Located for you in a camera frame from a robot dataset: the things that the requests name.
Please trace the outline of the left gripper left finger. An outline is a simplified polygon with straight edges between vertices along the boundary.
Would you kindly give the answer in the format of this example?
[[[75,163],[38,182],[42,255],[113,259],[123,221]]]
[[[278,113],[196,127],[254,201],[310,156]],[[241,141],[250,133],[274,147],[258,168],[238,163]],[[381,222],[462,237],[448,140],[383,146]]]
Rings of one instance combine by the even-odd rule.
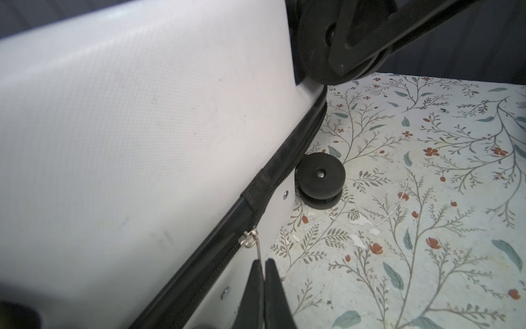
[[[262,329],[264,326],[264,274],[261,261],[251,266],[249,278],[233,329]]]

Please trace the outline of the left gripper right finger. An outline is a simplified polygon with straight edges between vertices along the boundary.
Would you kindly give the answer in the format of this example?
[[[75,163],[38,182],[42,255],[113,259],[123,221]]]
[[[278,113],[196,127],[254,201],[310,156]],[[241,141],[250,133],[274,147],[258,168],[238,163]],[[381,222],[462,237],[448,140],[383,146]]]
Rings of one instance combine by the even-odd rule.
[[[266,329],[297,329],[273,259],[265,262],[264,323]]]

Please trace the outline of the white hard-shell suitcase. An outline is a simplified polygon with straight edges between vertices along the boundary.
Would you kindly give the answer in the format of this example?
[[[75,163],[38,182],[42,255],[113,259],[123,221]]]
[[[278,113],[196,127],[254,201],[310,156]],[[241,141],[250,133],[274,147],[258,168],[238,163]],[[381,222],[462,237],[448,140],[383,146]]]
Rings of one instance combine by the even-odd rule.
[[[345,169],[327,89],[469,1],[2,1],[1,327],[232,328]]]

